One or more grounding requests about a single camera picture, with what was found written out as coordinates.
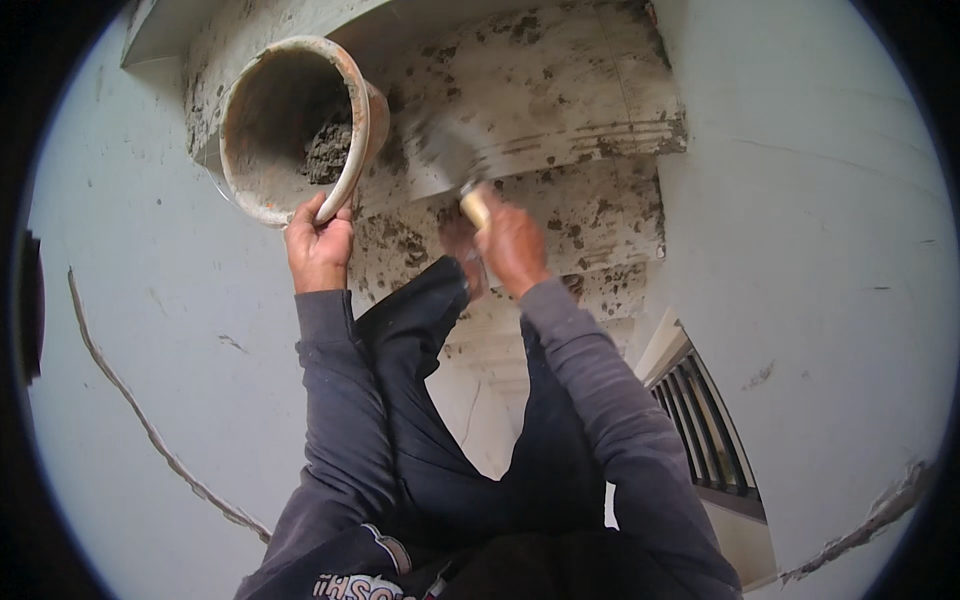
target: hand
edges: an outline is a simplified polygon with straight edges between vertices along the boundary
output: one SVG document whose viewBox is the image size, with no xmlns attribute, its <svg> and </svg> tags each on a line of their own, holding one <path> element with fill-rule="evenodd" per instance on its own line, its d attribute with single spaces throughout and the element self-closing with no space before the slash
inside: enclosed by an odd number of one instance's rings
<svg viewBox="0 0 960 600">
<path fill-rule="evenodd" d="M 347 289 L 347 263 L 353 252 L 353 198 L 328 222 L 315 226 L 325 192 L 301 204 L 283 231 L 287 262 L 294 276 L 294 292 Z"/>
<path fill-rule="evenodd" d="M 504 202 L 488 183 L 478 191 L 490 210 L 490 226 L 474 236 L 477 250 L 507 292 L 520 300 L 530 288 L 552 277 L 546 268 L 543 233 L 526 210 Z"/>
</svg>

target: person's left hand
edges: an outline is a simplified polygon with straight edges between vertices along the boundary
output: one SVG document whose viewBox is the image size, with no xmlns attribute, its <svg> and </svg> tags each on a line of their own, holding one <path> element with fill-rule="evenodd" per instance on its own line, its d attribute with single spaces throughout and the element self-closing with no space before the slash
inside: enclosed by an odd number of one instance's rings
<svg viewBox="0 0 960 600">
<path fill-rule="evenodd" d="M 353 198 L 321 226 L 314 226 L 326 193 L 301 204 L 283 231 L 294 292 L 347 289 L 347 264 L 353 252 Z"/>
</svg>

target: black railing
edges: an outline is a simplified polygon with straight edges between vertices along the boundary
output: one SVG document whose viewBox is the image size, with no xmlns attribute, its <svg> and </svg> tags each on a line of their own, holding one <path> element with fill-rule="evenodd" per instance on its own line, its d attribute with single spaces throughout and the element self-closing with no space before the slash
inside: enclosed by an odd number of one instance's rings
<svg viewBox="0 0 960 600">
<path fill-rule="evenodd" d="M 701 497 L 766 521 L 743 445 L 697 350 L 684 355 L 650 391 L 680 432 L 690 480 Z"/>
</svg>

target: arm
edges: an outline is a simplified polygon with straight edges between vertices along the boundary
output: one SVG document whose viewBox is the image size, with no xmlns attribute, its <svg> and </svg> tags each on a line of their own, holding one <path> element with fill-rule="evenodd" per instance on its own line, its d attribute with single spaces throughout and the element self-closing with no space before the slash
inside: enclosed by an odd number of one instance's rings
<svg viewBox="0 0 960 600">
<path fill-rule="evenodd" d="M 383 401 L 354 331 L 347 288 L 349 206 L 315 228 L 323 193 L 284 232 L 300 320 L 297 350 L 307 392 L 307 466 L 280 514 L 262 569 L 302 556 L 394 506 L 393 458 Z"/>
<path fill-rule="evenodd" d="M 621 532 L 691 589 L 739 588 L 720 556 L 689 479 L 673 421 L 620 358 L 611 339 L 546 269 L 540 229 L 488 189 L 492 223 L 477 245 L 540 334 L 547 363 L 566 387 L 608 481 Z"/>
</svg>

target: bucket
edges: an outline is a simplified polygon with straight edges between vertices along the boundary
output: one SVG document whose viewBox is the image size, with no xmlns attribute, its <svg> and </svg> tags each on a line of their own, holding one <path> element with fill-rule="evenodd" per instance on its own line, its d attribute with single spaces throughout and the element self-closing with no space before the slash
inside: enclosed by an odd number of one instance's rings
<svg viewBox="0 0 960 600">
<path fill-rule="evenodd" d="M 363 79 L 346 50 L 323 37 L 267 46 L 225 102 L 224 175 L 236 203 L 269 227 L 287 225 L 320 190 L 326 201 L 316 222 L 332 218 L 390 129 L 383 93 Z"/>
</svg>

